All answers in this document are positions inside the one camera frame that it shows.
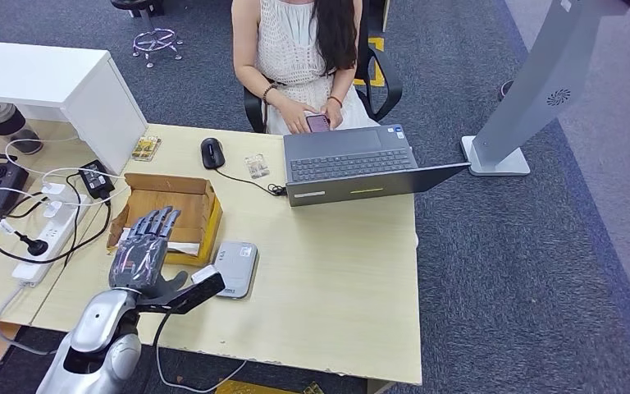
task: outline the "robotic hand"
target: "robotic hand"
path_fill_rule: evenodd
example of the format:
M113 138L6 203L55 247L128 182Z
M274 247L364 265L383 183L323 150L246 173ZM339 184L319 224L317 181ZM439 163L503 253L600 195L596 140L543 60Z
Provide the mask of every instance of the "robotic hand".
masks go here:
M212 265L196 276L201 281L182 290L187 272L170 281L162 277L167 241L178 216L180 211L165 207L131 228L112 261L111 290L96 295L85 307L59 345L38 394L120 392L141 356L139 313L186 314L225 288Z

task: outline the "woman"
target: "woman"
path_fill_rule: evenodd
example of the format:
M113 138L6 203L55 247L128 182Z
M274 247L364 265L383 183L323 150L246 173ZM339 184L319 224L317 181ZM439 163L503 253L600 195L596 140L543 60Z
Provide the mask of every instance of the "woman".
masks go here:
M353 85L362 7L362 0L234 0L233 66L269 104L267 132L308 133L305 117L314 113L333 130L377 125Z

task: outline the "yellow floor marking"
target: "yellow floor marking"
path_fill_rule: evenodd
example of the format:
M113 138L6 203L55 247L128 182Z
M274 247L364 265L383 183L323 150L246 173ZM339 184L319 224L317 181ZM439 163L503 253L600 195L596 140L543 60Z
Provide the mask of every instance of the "yellow floor marking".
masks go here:
M368 43L373 44L373 46L379 50L385 50L385 39L382 37L368 37ZM354 80L354 85L363 86L362 80ZM376 62L376 77L371 80L371 86L382 87L385 86L385 78L382 76L382 71L380 66L378 66L378 62Z
M294 394L294 392L229 380L216 390L216 394Z

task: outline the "computer mouse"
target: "computer mouse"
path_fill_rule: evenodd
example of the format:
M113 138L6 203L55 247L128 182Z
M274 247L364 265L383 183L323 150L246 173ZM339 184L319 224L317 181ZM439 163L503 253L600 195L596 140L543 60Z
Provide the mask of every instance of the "computer mouse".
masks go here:
M215 138L207 138L202 141L202 161L204 167L213 170L226 164L221 143Z

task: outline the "small package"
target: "small package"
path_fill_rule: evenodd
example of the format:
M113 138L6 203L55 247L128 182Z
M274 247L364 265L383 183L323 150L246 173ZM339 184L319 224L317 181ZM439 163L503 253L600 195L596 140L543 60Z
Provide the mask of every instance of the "small package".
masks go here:
M267 161L264 160L264 156L262 156L261 153L245 158L245 164L248 166L248 171L250 172L252 179L258 179L269 175Z
M134 147L134 152L131 153L131 158L140 162L150 162L161 142L160 138L151 135L141 137Z

